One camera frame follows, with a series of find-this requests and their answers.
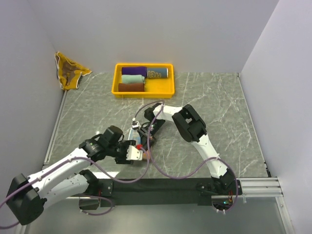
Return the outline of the yellow brown towel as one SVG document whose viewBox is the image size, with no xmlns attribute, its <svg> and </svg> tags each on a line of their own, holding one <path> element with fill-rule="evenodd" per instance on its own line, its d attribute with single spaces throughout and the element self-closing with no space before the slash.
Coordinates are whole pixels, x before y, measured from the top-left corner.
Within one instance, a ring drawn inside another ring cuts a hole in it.
<svg viewBox="0 0 312 234">
<path fill-rule="evenodd" d="M 78 89 L 80 79 L 92 73 L 89 68 L 67 58 L 61 52 L 55 53 L 55 62 L 60 88 L 64 91 Z"/>
</svg>

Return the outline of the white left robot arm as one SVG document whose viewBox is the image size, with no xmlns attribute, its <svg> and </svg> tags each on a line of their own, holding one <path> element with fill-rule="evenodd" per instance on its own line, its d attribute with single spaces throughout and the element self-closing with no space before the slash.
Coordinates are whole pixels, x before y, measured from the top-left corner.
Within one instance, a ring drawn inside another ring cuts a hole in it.
<svg viewBox="0 0 312 234">
<path fill-rule="evenodd" d="M 142 151 L 135 140 L 123 140 L 123 132 L 110 126 L 46 169 L 13 178 L 5 203 L 19 224 L 27 225 L 60 200 L 79 194 L 102 195 L 104 186 L 87 167 L 106 156 L 113 157 L 117 164 L 132 164 L 142 160 Z"/>
</svg>

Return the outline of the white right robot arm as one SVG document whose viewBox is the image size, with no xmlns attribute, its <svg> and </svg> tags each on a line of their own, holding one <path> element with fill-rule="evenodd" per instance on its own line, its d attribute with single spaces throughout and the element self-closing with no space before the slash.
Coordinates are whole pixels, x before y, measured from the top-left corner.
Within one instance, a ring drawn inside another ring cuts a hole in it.
<svg viewBox="0 0 312 234">
<path fill-rule="evenodd" d="M 151 136 L 152 130 L 156 129 L 156 125 L 162 121 L 171 121 L 175 124 L 181 137 L 191 145 L 202 156 L 204 161 L 195 169 L 194 172 L 181 177 L 169 176 L 162 171 L 157 164 L 154 166 L 164 176 L 172 179 L 186 179 L 195 174 L 204 164 L 208 166 L 213 181 L 213 190 L 218 195 L 228 195 L 230 191 L 236 196 L 239 195 L 238 181 L 232 168 L 220 158 L 216 149 L 213 147 L 206 123 L 190 104 L 183 107 L 174 107 L 165 105 L 164 102 L 154 101 L 152 107 L 144 111 L 144 117 L 149 120 L 147 129 L 147 152 L 151 155 Z"/>
</svg>

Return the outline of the striped rabbit print towel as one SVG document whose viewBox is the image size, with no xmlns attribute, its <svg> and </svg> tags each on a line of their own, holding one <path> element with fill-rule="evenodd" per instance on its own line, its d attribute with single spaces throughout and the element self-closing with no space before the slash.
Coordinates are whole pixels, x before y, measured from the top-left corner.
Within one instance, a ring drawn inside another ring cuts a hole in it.
<svg viewBox="0 0 312 234">
<path fill-rule="evenodd" d="M 127 139 L 128 139 L 128 140 L 134 140 L 134 141 L 136 142 L 136 143 L 135 143 L 135 146 L 138 146 L 138 148 L 140 149 L 140 146 L 141 146 L 141 137 L 140 137 L 138 131 L 135 131 L 135 130 L 133 130 L 133 129 L 130 129 Z M 148 151 L 147 151 L 146 153 L 143 153 L 143 154 L 142 154 L 142 159 L 143 159 L 143 160 L 150 159 L 150 154 L 149 154 Z"/>
</svg>

